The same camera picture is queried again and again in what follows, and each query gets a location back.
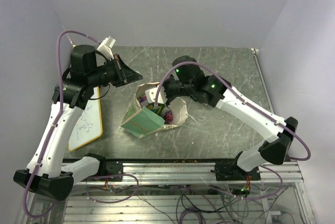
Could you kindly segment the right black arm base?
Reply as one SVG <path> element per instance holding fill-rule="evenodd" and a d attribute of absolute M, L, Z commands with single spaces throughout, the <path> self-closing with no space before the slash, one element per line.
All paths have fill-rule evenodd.
<path fill-rule="evenodd" d="M 245 172 L 235 165 L 234 159 L 215 160 L 215 166 L 210 170 L 215 174 L 216 181 L 252 181 L 261 179 L 259 168 L 255 167 L 249 172 Z"/>

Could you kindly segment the green white paper bag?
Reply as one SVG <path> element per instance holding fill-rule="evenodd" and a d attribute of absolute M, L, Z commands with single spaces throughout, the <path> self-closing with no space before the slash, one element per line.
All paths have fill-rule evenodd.
<path fill-rule="evenodd" d="M 148 103 L 145 91 L 157 86 L 158 82 L 139 85 L 122 120 L 121 127 L 137 138 L 180 127 L 188 118 L 186 102 L 182 98 L 174 99 L 169 105 L 160 104 L 158 108 Z M 162 117 L 167 110 L 173 115 L 169 125 Z"/>

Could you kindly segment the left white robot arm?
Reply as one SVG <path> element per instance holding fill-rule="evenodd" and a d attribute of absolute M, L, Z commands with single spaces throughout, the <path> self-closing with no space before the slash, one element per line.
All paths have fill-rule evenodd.
<path fill-rule="evenodd" d="M 72 131 L 94 95 L 94 88 L 121 87 L 143 77 L 110 50 L 83 44 L 72 50 L 70 67 L 61 78 L 63 83 L 54 89 L 42 140 L 27 167 L 17 170 L 13 178 L 28 191 L 58 201 L 65 200 L 76 183 L 88 177 L 100 181 L 107 173 L 105 157 L 92 153 L 68 166 L 62 165 Z"/>

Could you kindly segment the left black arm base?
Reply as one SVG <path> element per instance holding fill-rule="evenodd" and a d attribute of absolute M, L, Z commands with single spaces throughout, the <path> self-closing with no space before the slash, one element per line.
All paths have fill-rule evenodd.
<path fill-rule="evenodd" d="M 109 180 L 112 182 L 121 182 L 122 177 L 118 176 L 124 172 L 121 161 L 107 159 L 105 165 L 100 166 L 98 172 L 89 176 L 84 181 Z"/>

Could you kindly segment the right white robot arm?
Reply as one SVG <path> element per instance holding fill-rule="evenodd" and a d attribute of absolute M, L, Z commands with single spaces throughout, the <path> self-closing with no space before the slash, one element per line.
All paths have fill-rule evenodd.
<path fill-rule="evenodd" d="M 267 111 L 217 74 L 205 75 L 205 66 L 187 55 L 175 59 L 172 66 L 175 74 L 169 74 L 163 83 L 168 102 L 177 97 L 190 97 L 235 116 L 263 137 L 259 144 L 237 154 L 230 168 L 235 179 L 244 179 L 251 170 L 266 162 L 284 163 L 298 126 L 297 119 L 285 119 Z"/>

